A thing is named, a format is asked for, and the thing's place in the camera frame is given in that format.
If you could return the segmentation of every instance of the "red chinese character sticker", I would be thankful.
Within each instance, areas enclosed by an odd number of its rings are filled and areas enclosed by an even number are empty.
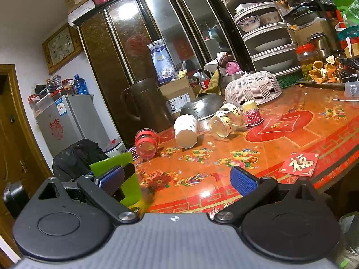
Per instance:
[[[49,127],[51,129],[51,135],[58,141],[63,138],[63,126],[58,118],[56,118],[53,122],[50,122]]]
[[[297,176],[311,177],[318,158],[319,154],[315,153],[291,153],[291,156],[284,161],[279,171]]]

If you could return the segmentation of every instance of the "metal colander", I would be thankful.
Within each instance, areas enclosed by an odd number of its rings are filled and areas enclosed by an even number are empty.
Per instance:
[[[223,105],[225,99],[218,94],[207,94],[193,102],[185,104],[180,115],[193,115],[197,120],[213,116]]]

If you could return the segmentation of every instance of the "orange tablecloth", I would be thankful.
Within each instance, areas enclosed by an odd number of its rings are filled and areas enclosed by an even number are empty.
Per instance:
[[[296,176],[279,171],[292,152],[319,153],[310,181],[325,190],[358,162],[359,104],[342,91],[293,86],[260,105],[264,122],[216,140],[201,122],[195,147],[176,146],[174,130],[161,133],[155,158],[136,161],[141,186],[154,192],[150,212],[215,214],[240,198],[229,172],[241,166],[258,178],[269,175],[280,183]]]

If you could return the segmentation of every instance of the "yellow cloth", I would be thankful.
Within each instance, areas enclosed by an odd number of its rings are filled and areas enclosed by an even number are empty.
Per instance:
[[[211,80],[209,81],[208,84],[208,88],[206,90],[201,89],[199,94],[197,95],[197,98],[200,97],[200,94],[202,93],[206,93],[206,94],[211,94],[211,93],[215,93],[218,95],[221,95],[221,90],[219,87],[219,72],[218,70],[216,70],[211,78]]]

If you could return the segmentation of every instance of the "mesh food cover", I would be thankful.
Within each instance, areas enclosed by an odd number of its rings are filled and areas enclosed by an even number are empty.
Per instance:
[[[254,100],[257,105],[268,102],[282,94],[277,79],[269,72],[244,74],[240,79],[230,82],[225,89],[226,100],[241,106]]]

